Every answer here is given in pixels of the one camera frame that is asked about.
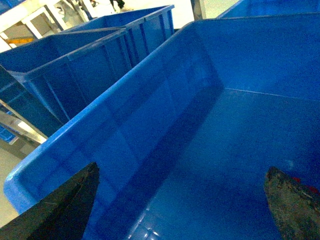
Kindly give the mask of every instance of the blue bin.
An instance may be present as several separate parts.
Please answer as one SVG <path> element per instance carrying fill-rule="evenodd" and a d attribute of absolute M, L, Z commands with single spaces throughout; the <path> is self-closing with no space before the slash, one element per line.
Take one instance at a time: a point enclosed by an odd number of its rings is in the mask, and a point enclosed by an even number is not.
<path fill-rule="evenodd" d="M 174 5 L 168 5 L 102 16 L 62 33 L 101 28 L 126 28 L 128 35 L 125 36 L 125 41 L 131 64 L 135 66 L 174 34 L 171 13 L 174 7 Z"/>
<path fill-rule="evenodd" d="M 66 123 L 132 68 L 126 34 L 120 28 L 55 34 L 0 53 L 0 65 Z"/>
<path fill-rule="evenodd" d="M 5 195 L 21 214 L 94 161 L 83 239 L 281 239 L 269 167 L 320 187 L 319 33 L 317 13 L 185 26 L 17 165 Z"/>
<path fill-rule="evenodd" d="M 0 14 L 14 8 L 25 0 L 0 0 Z"/>
<path fill-rule="evenodd" d="M 10 143 L 16 136 L 9 132 L 4 127 L 0 126 L 0 139 L 3 141 Z"/>
<path fill-rule="evenodd" d="M 51 136 L 63 124 L 0 65 L 0 100 L 23 121 Z"/>
<path fill-rule="evenodd" d="M 319 0 L 240 0 L 217 18 L 320 12 Z"/>
<path fill-rule="evenodd" d="M 8 11 L 10 9 L 9 4 L 7 1 L 0 1 L 0 14 L 3 14 L 4 12 Z"/>

